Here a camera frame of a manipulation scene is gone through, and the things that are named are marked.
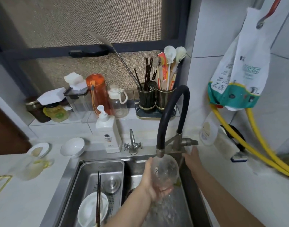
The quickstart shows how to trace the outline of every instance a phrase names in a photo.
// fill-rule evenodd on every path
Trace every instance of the black faucet hose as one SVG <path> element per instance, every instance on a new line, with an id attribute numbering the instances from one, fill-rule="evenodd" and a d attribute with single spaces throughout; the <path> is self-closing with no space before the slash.
<path id="1" fill-rule="evenodd" d="M 173 111 L 176 103 L 178 102 L 180 96 L 183 94 L 183 105 L 179 120 L 179 125 L 177 129 L 177 133 L 181 134 L 184 126 L 184 121 L 187 116 L 189 102 L 190 102 L 190 90 L 186 85 L 179 86 L 171 96 L 169 102 L 167 103 L 165 110 L 162 113 L 162 117 L 160 119 L 158 133 L 157 133 L 157 144 L 156 149 L 162 150 L 165 148 L 165 134 L 167 132 L 169 120 L 171 117 L 171 112 Z"/>

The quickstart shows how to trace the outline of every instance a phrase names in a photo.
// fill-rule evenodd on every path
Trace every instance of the yellow jar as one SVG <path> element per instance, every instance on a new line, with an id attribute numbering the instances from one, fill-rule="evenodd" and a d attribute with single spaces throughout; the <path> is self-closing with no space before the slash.
<path id="1" fill-rule="evenodd" d="M 63 122 L 69 117 L 68 112 L 63 109 L 59 103 L 45 105 L 43 111 L 45 115 L 50 117 L 54 122 Z"/>

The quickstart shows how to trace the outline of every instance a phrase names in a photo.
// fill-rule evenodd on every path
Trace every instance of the brown door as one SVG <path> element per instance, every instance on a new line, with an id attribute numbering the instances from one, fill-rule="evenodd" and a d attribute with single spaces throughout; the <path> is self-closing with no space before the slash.
<path id="1" fill-rule="evenodd" d="M 0 155 L 26 153 L 30 147 L 25 134 L 0 109 Z"/>

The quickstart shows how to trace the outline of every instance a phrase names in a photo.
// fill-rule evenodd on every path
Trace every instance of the white bottle handle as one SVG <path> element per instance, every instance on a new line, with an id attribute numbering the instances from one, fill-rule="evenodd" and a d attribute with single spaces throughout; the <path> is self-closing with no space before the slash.
<path id="1" fill-rule="evenodd" d="M 124 104 L 124 103 L 127 102 L 127 94 L 126 94 L 126 92 L 124 91 L 124 89 L 123 89 L 123 92 L 124 92 L 124 95 L 126 96 L 126 99 L 124 100 L 124 102 L 122 102 L 122 101 L 121 101 L 121 94 L 120 94 L 120 95 L 119 95 L 119 101 L 120 101 L 121 104 Z"/>

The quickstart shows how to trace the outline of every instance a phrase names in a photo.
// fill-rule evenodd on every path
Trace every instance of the dark brown jar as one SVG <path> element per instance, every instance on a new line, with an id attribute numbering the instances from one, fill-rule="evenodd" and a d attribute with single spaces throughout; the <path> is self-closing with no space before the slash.
<path id="1" fill-rule="evenodd" d="M 50 117 L 43 112 L 44 106 L 37 101 L 37 97 L 29 97 L 25 100 L 27 111 L 29 111 L 39 122 L 48 122 Z"/>

